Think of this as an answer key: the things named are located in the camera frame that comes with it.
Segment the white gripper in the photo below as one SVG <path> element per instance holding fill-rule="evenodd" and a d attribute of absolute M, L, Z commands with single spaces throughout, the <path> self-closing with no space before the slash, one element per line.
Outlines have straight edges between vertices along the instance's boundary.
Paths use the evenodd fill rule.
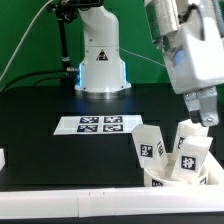
<path fill-rule="evenodd" d="M 224 47 L 216 22 L 211 17 L 203 21 L 204 41 L 199 39 L 196 20 L 191 19 L 180 26 L 174 37 L 175 47 L 163 56 L 175 93 L 185 93 L 191 121 L 211 127 L 219 124 L 219 117 L 217 90 L 210 86 L 224 83 Z M 197 96 L 191 92 L 198 89 Z"/>

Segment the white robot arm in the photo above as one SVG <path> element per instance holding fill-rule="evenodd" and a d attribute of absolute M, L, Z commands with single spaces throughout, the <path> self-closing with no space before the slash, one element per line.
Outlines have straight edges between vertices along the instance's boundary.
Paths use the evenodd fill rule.
<path fill-rule="evenodd" d="M 192 122 L 219 123 L 216 87 L 224 84 L 224 21 L 219 0 L 141 0 L 153 44 Z M 78 8 L 85 56 L 75 89 L 91 97 L 130 87 L 119 55 L 119 23 L 102 4 Z"/>

